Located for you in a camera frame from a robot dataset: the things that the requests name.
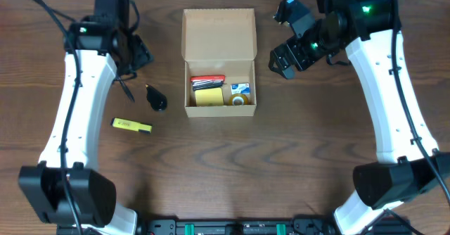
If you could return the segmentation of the yellow highlighter marker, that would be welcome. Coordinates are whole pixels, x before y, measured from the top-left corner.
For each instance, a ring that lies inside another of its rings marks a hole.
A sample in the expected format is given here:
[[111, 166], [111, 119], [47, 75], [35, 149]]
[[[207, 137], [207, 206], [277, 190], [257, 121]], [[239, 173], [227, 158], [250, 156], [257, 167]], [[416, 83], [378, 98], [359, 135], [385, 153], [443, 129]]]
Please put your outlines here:
[[131, 120], [125, 120], [122, 118], [114, 117], [111, 121], [111, 126], [118, 129], [125, 129], [133, 132], [142, 132], [150, 134], [152, 132], [153, 126], [143, 124], [140, 122], [135, 122]]

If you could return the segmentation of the white blue eraser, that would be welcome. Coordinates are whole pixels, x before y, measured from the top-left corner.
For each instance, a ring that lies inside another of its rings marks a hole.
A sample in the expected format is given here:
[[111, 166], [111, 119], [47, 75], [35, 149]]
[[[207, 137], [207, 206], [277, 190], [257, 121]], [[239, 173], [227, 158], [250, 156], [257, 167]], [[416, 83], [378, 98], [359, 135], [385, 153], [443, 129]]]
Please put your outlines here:
[[231, 85], [231, 94], [250, 94], [249, 83], [238, 83]]

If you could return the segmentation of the red multi-tool pocket knife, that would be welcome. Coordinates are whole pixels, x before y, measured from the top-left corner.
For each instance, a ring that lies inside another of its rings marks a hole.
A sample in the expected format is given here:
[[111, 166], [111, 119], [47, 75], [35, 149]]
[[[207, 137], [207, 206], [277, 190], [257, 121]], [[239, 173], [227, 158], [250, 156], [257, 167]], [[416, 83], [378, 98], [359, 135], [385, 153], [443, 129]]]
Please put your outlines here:
[[193, 91], [221, 87], [225, 81], [224, 75], [204, 75], [191, 77]]

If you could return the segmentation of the black correction tape dispenser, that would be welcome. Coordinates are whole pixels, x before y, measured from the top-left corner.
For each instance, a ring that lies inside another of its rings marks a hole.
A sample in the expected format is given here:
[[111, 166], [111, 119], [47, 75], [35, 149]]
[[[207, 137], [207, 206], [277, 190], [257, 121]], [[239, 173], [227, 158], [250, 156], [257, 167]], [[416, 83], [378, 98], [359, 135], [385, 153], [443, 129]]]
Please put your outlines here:
[[146, 99], [154, 111], [164, 111], [167, 108], [167, 97], [155, 87], [146, 84]]

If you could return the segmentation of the black ballpoint pen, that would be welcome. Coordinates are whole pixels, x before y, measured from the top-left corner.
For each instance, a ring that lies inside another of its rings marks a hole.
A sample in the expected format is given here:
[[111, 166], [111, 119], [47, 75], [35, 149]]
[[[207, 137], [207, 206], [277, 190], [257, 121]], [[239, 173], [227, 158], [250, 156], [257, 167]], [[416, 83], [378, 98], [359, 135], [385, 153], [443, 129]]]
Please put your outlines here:
[[124, 93], [127, 95], [127, 97], [130, 99], [131, 102], [135, 102], [134, 96], [129, 90], [128, 86], [125, 84], [125, 82], [122, 80], [120, 76], [117, 77], [117, 81], [120, 83]]

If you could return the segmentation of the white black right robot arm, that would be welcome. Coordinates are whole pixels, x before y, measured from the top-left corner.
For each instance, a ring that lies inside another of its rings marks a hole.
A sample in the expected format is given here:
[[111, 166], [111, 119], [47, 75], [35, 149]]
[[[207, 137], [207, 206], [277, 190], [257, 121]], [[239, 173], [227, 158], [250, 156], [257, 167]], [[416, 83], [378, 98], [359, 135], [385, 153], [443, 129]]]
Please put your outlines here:
[[269, 69], [286, 79], [321, 59], [347, 54], [367, 102], [377, 160], [354, 168], [354, 192], [333, 213], [340, 234], [367, 234], [396, 207], [436, 186], [449, 193], [449, 154], [421, 114], [406, 66], [399, 0], [316, 0], [315, 19], [298, 0], [281, 0], [274, 20], [291, 38], [270, 53]]

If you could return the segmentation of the yellow adhesive tape roll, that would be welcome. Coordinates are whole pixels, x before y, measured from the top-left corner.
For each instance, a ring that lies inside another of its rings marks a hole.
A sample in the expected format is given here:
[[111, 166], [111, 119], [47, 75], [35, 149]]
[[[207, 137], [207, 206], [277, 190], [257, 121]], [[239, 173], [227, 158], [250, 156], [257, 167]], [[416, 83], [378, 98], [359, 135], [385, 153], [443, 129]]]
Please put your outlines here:
[[229, 99], [230, 106], [244, 106], [248, 104], [248, 98], [245, 94], [233, 94]]

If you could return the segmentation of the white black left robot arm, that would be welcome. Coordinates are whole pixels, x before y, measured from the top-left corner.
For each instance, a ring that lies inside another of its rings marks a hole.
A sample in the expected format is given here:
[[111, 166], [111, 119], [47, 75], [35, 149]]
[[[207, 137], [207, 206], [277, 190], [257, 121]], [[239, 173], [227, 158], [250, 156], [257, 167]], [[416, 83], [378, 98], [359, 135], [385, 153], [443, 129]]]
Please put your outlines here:
[[108, 92], [153, 56], [136, 34], [132, 0], [95, 0], [94, 13], [63, 29], [65, 80], [50, 138], [18, 184], [44, 223], [65, 234], [145, 234], [135, 210], [117, 202], [98, 171], [98, 138]]

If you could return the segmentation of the cardboard box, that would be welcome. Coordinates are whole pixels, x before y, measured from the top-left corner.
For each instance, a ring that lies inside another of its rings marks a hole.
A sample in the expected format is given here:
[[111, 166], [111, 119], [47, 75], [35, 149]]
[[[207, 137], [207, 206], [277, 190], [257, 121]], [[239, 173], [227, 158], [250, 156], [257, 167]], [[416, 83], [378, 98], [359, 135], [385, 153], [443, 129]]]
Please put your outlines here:
[[[247, 117], [257, 107], [255, 57], [257, 34], [252, 8], [185, 9], [181, 55], [184, 59], [184, 108], [190, 118]], [[191, 78], [225, 76], [222, 106], [199, 106]], [[248, 84], [246, 103], [230, 104], [231, 86]]]

